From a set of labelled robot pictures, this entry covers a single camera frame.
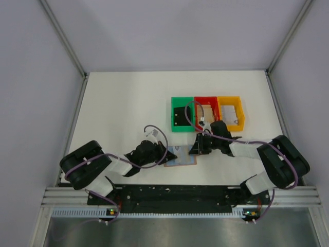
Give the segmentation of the brown leather card holder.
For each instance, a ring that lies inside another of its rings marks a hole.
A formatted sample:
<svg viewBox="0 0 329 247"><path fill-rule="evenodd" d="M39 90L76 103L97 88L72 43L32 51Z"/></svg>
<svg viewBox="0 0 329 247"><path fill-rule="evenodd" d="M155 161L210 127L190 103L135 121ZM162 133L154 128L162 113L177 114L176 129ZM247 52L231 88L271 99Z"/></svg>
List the brown leather card holder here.
<svg viewBox="0 0 329 247"><path fill-rule="evenodd" d="M197 156L189 154L192 145L170 146L169 151L177 156L177 158L164 164L165 167L188 166L197 164Z"/></svg>

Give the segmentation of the yellow plastic bin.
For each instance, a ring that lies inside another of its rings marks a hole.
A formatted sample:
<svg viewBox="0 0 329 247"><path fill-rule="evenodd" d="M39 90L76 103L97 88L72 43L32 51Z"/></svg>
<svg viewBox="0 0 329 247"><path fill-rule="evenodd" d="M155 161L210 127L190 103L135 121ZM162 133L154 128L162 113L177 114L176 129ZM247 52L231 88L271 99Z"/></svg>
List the yellow plastic bin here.
<svg viewBox="0 0 329 247"><path fill-rule="evenodd" d="M239 96L218 96L218 107L221 120L230 132L241 132L244 129L245 116Z"/></svg>

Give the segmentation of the green plastic bin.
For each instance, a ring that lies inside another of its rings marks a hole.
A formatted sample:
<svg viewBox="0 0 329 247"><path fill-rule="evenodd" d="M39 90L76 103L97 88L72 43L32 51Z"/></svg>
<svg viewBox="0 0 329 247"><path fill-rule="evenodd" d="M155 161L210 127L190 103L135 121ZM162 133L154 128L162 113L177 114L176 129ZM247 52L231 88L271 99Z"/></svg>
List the green plastic bin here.
<svg viewBox="0 0 329 247"><path fill-rule="evenodd" d="M187 121L195 125L194 97L172 97L171 98L171 131L172 132L194 132L195 128Z"/></svg>

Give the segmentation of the red plastic bin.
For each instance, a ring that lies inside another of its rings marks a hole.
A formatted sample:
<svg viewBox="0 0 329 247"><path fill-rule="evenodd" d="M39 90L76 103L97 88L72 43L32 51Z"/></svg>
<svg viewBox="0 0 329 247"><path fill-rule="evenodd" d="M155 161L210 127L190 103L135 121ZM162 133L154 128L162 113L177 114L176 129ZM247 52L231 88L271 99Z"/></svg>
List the red plastic bin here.
<svg viewBox="0 0 329 247"><path fill-rule="evenodd" d="M219 110L219 104L216 96L197 96L194 100L199 102L204 109L204 119L208 123L213 123L215 121L221 120L221 113ZM195 104L195 125L199 130L202 130L202 126L199 122L202 117L202 110L200 105Z"/></svg>

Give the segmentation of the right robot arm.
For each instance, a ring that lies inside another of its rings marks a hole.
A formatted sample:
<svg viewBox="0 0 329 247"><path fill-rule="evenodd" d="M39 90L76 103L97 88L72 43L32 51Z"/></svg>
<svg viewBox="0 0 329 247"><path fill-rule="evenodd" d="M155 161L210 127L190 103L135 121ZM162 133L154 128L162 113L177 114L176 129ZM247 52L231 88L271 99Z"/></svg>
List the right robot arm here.
<svg viewBox="0 0 329 247"><path fill-rule="evenodd" d="M266 190L295 188L299 178L310 171L309 163L285 135L270 140L233 137L222 120L204 123L202 127L189 151L190 155L220 150L229 157L246 157L263 164L263 172L240 184L240 198L247 204L253 203Z"/></svg>

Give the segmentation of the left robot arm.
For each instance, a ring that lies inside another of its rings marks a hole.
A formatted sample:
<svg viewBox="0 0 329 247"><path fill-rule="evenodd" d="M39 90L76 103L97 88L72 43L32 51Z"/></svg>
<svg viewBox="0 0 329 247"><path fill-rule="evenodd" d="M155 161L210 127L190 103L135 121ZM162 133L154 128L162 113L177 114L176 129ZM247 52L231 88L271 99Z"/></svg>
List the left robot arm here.
<svg viewBox="0 0 329 247"><path fill-rule="evenodd" d="M147 133L134 150L124 155L106 154L100 144L91 140L63 157L60 167L75 190L85 189L98 194L101 201L111 204L116 200L115 185L111 174L132 177L142 169L152 168L177 159L169 150L168 140L163 144L157 135L159 130Z"/></svg>

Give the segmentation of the silver credit card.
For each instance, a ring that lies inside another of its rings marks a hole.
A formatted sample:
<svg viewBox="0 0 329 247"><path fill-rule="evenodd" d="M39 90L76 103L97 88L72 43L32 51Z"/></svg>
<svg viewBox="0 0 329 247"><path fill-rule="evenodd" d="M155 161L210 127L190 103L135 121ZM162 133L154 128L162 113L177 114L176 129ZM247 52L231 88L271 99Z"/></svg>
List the silver credit card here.
<svg viewBox="0 0 329 247"><path fill-rule="evenodd" d="M175 165L187 165L192 164L192 157L189 155L190 146L172 146L174 154L177 155L177 159L173 160Z"/></svg>

